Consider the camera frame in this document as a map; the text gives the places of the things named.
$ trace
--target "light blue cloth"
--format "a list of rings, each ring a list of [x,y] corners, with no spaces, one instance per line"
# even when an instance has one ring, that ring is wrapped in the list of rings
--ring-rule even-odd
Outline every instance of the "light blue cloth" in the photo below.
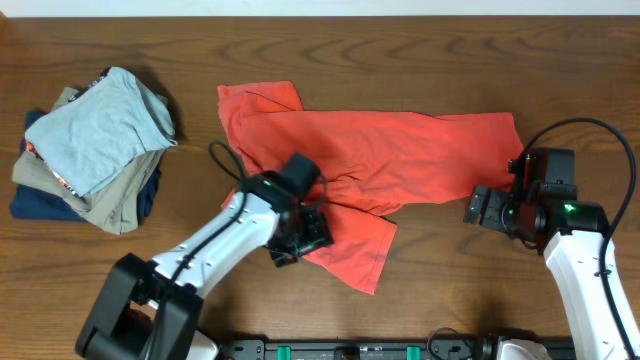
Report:
[[[109,184],[136,156],[177,145],[166,106],[128,71],[113,67],[77,100],[25,133],[79,196]]]

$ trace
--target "wood grain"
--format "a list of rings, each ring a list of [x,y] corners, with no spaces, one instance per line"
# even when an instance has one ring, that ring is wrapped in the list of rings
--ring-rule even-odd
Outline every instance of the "wood grain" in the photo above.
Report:
[[[234,186],[205,148],[224,138],[219,84],[293,80],[315,110],[510,111],[523,141],[554,121],[591,116],[640,149],[635,17],[20,19],[8,20],[0,39],[0,359],[75,358],[75,337],[113,262],[162,252],[219,212]],[[179,123],[182,145],[162,163],[151,217],[119,237],[11,219],[25,112],[50,108],[64,86],[111,65],[167,95]],[[576,125],[540,144],[576,149],[581,198],[614,214],[628,169],[612,136]],[[375,296],[313,264],[274,269],[255,251],[207,299],[200,324],[217,338],[424,338],[440,326],[568,335],[542,258],[463,225],[463,209],[454,201],[389,216],[399,228]],[[637,319],[639,234],[636,197],[615,242]]]

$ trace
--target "wooden table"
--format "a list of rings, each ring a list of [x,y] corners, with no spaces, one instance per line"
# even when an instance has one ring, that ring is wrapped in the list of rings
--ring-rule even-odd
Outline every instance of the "wooden table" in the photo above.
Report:
[[[206,151],[224,138],[219,84],[292,80],[314,110],[510,111],[523,141],[557,120],[592,116],[622,130],[640,155],[638,18],[10,19],[0,29],[1,359],[75,358],[114,261],[127,252],[150,258],[220,211],[234,182]],[[168,96],[179,124],[181,146],[164,159],[151,217],[123,236],[11,219],[25,112],[49,109],[63,87],[86,85],[111,65]],[[616,140],[576,125],[540,144],[577,150],[581,199],[612,218],[628,179]],[[639,199],[615,236],[637,319]],[[207,299],[201,326],[217,338],[425,338],[440,326],[568,335],[543,259],[464,225],[464,206],[412,205],[389,216],[399,229],[375,296],[310,263],[275,269],[255,251]]]

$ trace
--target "white wall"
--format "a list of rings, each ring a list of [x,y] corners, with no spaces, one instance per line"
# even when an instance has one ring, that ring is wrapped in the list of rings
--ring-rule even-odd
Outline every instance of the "white wall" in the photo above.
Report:
[[[0,0],[7,17],[640,15],[640,0]]]

